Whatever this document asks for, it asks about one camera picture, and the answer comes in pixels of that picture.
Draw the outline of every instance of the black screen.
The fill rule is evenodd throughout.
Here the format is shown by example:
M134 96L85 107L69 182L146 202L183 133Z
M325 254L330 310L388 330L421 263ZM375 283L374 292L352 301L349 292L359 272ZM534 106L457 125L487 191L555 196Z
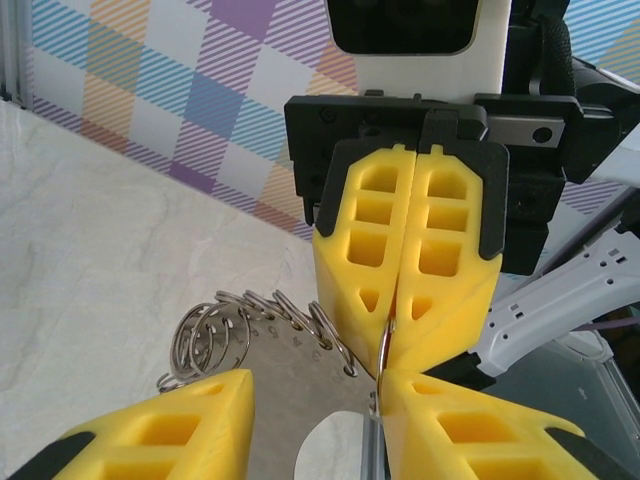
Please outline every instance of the black screen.
M327 6L333 38L347 53L437 55L471 43L478 2L327 0Z

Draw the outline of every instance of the checkered backdrop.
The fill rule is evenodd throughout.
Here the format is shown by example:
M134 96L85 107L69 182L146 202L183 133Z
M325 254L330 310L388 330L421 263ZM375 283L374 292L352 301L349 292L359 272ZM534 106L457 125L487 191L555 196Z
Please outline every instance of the checkered backdrop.
M30 15L36 113L310 237L283 105L356 89L323 0L33 0ZM640 81L638 0L573 0L566 20L578 56ZM620 190L568 186L545 252Z

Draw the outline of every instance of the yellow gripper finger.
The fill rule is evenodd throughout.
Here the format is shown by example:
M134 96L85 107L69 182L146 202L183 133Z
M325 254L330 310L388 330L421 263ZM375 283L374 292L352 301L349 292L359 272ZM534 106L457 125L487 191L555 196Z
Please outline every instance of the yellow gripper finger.
M372 375L389 318L389 368L423 372L466 351L502 263L480 255L482 178L440 145L381 148L347 167L330 170L342 196L332 205L327 183L313 235L318 298L341 338Z
M253 376L232 370L80 425L93 438L56 480L244 480Z
M394 480L597 480L547 433L584 436L553 415L401 370L381 400Z

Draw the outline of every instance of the marble table surface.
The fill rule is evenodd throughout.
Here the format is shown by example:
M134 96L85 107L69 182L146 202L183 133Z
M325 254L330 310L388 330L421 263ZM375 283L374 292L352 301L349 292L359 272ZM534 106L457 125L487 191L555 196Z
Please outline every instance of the marble table surface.
M155 395L186 310L248 288L314 299L310 244L0 103L0 477ZM249 478L292 478L323 418L366 411L369 379L345 379L290 331L261 332L247 358Z

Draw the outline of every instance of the white tabletop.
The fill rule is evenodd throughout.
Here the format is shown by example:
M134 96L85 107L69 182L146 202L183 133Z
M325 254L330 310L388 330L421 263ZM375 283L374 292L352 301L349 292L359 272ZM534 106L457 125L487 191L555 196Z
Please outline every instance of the white tabletop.
M0 477L74 425L155 395L186 310L247 288L314 299L311 246L0 102ZM314 392L280 370L300 395ZM366 391L351 397L366 404ZM344 407L314 416L264 403L263 423L308 417L298 447ZM252 470L279 470L250 478L293 474L297 449L265 450L274 443L254 438L263 452Z

